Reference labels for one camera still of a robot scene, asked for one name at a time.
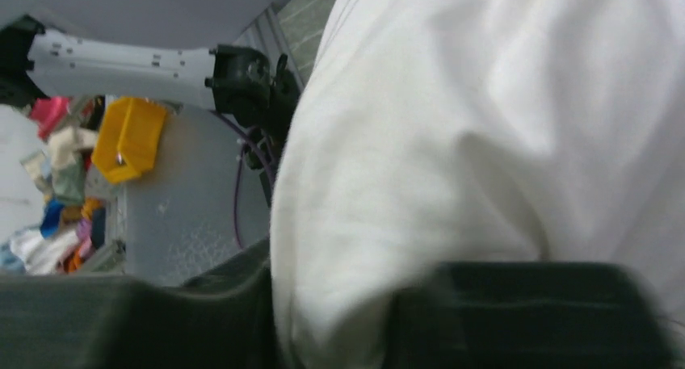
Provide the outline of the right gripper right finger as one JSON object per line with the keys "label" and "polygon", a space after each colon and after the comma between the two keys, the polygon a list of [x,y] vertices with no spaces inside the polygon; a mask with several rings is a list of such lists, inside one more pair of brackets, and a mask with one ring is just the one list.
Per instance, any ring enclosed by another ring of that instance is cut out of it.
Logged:
{"label": "right gripper right finger", "polygon": [[400,292],[387,368],[676,368],[673,336],[623,268],[456,262]]}

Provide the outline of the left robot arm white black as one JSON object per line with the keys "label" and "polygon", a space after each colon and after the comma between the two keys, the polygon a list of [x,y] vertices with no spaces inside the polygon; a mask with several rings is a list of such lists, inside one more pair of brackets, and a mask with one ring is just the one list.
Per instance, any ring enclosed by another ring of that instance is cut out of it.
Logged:
{"label": "left robot arm white black", "polygon": [[52,96],[141,97],[228,114],[283,140],[302,89],[289,56],[272,10],[236,44],[184,50],[89,40],[24,17],[1,32],[1,101],[25,107]]}

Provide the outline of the white pillow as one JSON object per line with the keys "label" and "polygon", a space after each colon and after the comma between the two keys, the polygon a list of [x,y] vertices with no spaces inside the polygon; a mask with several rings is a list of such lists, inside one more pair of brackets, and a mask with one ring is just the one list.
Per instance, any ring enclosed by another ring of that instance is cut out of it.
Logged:
{"label": "white pillow", "polygon": [[378,368],[441,262],[597,260],[684,345],[684,0],[336,0],[271,209],[291,368]]}

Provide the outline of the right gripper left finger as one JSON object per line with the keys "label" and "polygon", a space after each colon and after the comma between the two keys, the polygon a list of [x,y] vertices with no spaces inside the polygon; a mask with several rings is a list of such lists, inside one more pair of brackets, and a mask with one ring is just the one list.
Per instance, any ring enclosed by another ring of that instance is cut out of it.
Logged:
{"label": "right gripper left finger", "polygon": [[269,243],[179,287],[4,276],[4,368],[276,368]]}

